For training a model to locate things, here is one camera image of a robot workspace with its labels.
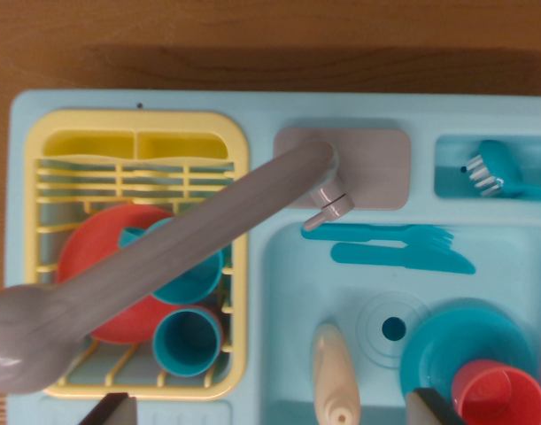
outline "faucet handle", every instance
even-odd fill
[[[304,223],[304,230],[310,232],[327,221],[335,221],[343,217],[355,207],[352,199],[343,189],[343,184],[336,174],[318,188],[312,190],[310,195],[313,201],[321,208],[317,214]]]

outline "light blue sink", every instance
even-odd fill
[[[460,167],[478,138],[505,137],[532,156],[541,179],[541,98],[278,94],[170,91],[33,91],[12,107],[5,285],[24,275],[22,148],[28,130],[60,108],[214,111],[250,144],[251,168],[272,158],[288,127],[396,128],[412,141],[407,204],[394,212],[353,211],[343,222],[434,224],[476,273],[447,274],[335,263],[333,242],[310,241],[301,224],[315,211],[288,209],[249,234],[248,363],[238,386],[204,403],[140,400],[140,425],[314,425],[311,342],[324,321],[343,332],[355,366],[363,424],[403,425],[398,382],[406,341],[446,305],[476,298],[507,314],[537,347],[541,383],[541,202],[481,199]],[[402,339],[383,337],[383,319],[406,322]],[[44,393],[8,398],[10,425],[74,425],[95,400]]]

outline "sink basin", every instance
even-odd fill
[[[340,328],[349,348],[362,423],[404,423],[399,356],[413,328],[459,300],[498,308],[541,349],[541,228],[445,230],[475,274],[337,264],[329,254],[334,242],[304,239],[301,223],[275,232],[263,255],[264,425],[316,423],[312,340],[324,322]],[[411,326],[399,340],[382,341],[392,317]]]

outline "teal plate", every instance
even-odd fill
[[[429,319],[412,336],[400,363],[402,393],[432,387],[451,401],[453,377],[477,359],[537,376],[534,351],[516,325],[490,310],[458,308]]]

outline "sink drain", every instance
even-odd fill
[[[429,317],[427,307],[405,292],[370,299],[357,319],[357,341],[374,363],[396,368],[413,332]]]

